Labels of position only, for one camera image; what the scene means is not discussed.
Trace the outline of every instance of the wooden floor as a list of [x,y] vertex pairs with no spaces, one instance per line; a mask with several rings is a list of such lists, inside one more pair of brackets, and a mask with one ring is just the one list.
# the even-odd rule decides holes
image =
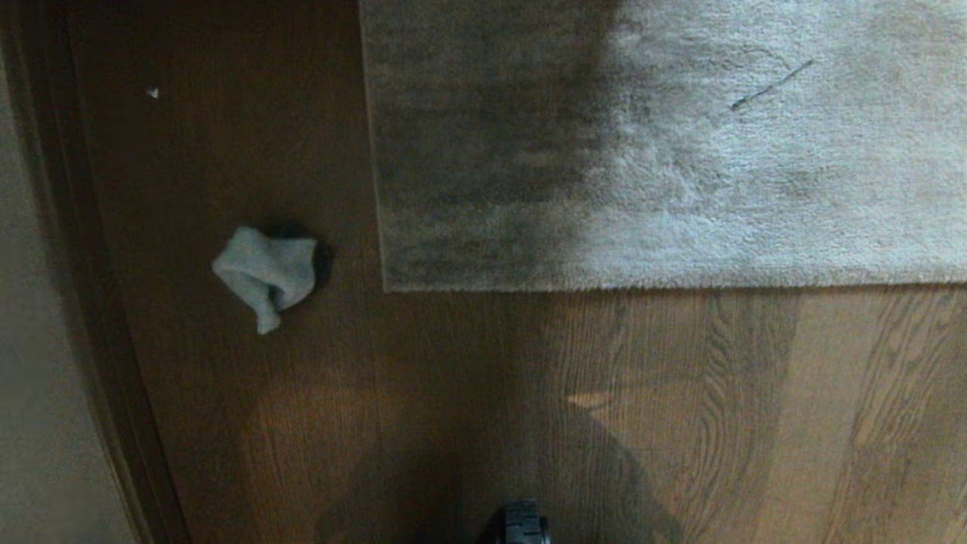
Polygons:
[[[383,294],[355,2],[157,4],[70,32],[196,542],[967,542],[964,287]],[[334,277],[258,337],[210,264],[287,220]]]

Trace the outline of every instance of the rug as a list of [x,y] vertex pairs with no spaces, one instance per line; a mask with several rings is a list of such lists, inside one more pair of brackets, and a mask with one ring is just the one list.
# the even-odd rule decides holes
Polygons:
[[967,280],[967,2],[362,0],[384,284]]

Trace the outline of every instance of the black object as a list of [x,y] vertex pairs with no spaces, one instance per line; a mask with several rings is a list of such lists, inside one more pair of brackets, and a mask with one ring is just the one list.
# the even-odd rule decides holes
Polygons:
[[288,223],[281,228],[267,228],[266,232],[269,236],[282,239],[312,238],[315,240],[315,252],[312,254],[315,287],[312,290],[317,291],[329,283],[329,277],[333,274],[333,248],[326,245],[318,237],[313,236],[305,227],[296,223]]
[[479,544],[551,544],[547,518],[533,499],[508,502],[494,514]]

